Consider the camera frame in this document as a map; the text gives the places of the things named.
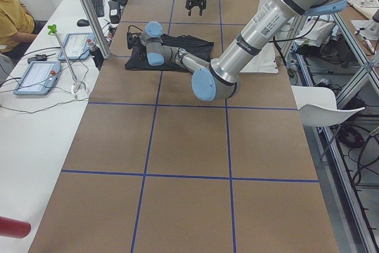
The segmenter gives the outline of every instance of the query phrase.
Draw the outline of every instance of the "computer mouse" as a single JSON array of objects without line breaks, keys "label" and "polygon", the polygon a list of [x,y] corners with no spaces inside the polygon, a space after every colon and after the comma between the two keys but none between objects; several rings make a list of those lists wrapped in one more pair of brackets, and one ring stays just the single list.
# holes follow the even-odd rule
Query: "computer mouse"
[{"label": "computer mouse", "polygon": [[76,22],[76,25],[78,25],[78,27],[89,26],[89,21],[86,19],[79,19],[78,22]]}]

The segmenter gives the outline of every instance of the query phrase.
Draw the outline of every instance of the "black keyboard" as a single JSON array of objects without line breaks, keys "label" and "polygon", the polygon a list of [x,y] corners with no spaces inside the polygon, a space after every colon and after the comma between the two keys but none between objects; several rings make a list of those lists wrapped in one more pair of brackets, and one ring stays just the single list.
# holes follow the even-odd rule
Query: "black keyboard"
[{"label": "black keyboard", "polygon": [[103,17],[104,16],[104,6],[103,6],[103,0],[91,0],[97,17]]}]

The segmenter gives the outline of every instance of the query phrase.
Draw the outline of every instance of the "seated person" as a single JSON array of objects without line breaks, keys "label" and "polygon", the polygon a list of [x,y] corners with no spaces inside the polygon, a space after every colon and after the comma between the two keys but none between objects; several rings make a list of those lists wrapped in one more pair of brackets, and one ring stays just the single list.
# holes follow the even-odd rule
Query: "seated person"
[{"label": "seated person", "polygon": [[0,0],[1,53],[16,64],[45,25],[34,21],[31,12],[19,0]]}]

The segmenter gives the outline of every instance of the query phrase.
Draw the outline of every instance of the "tablet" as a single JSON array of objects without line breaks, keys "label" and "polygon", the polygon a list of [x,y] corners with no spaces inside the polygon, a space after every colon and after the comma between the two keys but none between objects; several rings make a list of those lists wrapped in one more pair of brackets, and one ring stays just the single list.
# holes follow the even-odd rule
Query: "tablet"
[{"label": "tablet", "polygon": [[54,87],[59,72],[60,62],[31,62],[13,94],[45,95]]},{"label": "tablet", "polygon": [[[95,41],[95,35],[93,33],[69,33],[66,35],[63,41],[63,47],[67,57],[70,60],[86,59],[89,56],[89,50],[87,47],[87,40]],[[58,54],[58,60],[65,61],[63,52]]]}]

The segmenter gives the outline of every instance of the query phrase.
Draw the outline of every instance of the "red tube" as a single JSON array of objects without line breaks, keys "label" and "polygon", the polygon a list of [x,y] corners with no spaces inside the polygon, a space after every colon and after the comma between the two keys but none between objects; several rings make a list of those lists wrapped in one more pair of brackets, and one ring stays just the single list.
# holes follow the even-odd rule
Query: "red tube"
[{"label": "red tube", "polygon": [[31,225],[28,222],[0,216],[0,236],[24,238],[29,234],[30,229]]}]

